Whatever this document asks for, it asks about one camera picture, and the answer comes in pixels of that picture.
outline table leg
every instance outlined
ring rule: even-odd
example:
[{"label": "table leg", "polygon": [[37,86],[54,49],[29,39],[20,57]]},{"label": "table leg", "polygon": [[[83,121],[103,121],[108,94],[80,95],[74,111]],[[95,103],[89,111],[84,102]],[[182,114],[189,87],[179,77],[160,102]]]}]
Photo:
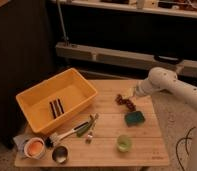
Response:
[{"label": "table leg", "polygon": [[147,171],[150,167],[149,166],[143,166],[141,167],[140,171]]}]

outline white handle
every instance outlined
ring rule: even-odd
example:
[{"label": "white handle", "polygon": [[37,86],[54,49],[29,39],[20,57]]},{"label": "white handle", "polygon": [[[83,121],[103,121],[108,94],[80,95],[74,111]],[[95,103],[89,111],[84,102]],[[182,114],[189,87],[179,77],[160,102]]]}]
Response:
[{"label": "white handle", "polygon": [[68,131],[68,132],[66,132],[66,133],[64,133],[64,134],[59,135],[59,136],[58,136],[58,137],[59,137],[59,140],[62,140],[63,138],[65,138],[65,137],[67,137],[67,136],[73,134],[74,132],[75,132],[75,130],[74,130],[74,129],[71,129],[70,131]]}]

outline white cup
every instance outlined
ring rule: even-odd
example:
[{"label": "white cup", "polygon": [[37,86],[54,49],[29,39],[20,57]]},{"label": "white cup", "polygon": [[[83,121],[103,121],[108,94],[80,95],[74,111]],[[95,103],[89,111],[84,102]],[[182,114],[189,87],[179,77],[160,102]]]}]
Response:
[{"label": "white cup", "polygon": [[40,159],[45,154],[45,143],[43,139],[34,137],[28,140],[24,146],[26,157]]}]

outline green handle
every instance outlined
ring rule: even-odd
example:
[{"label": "green handle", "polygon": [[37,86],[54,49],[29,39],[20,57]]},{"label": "green handle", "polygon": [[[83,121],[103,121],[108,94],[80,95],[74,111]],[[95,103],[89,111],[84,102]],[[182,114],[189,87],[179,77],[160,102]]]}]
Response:
[{"label": "green handle", "polygon": [[93,122],[94,122],[94,118],[93,117],[90,117],[90,121],[88,122],[88,124],[86,124],[85,126],[83,126],[82,128],[80,128],[76,132],[77,137],[81,137],[85,132],[87,132],[90,129],[90,127],[92,126]]}]

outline dark cabinet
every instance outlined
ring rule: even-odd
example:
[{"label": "dark cabinet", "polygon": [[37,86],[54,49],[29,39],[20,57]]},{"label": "dark cabinet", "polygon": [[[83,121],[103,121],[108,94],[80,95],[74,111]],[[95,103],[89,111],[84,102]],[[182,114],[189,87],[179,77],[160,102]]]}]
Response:
[{"label": "dark cabinet", "polygon": [[9,148],[25,122],[15,95],[55,71],[49,26],[43,0],[12,0],[0,8],[0,142]]}]

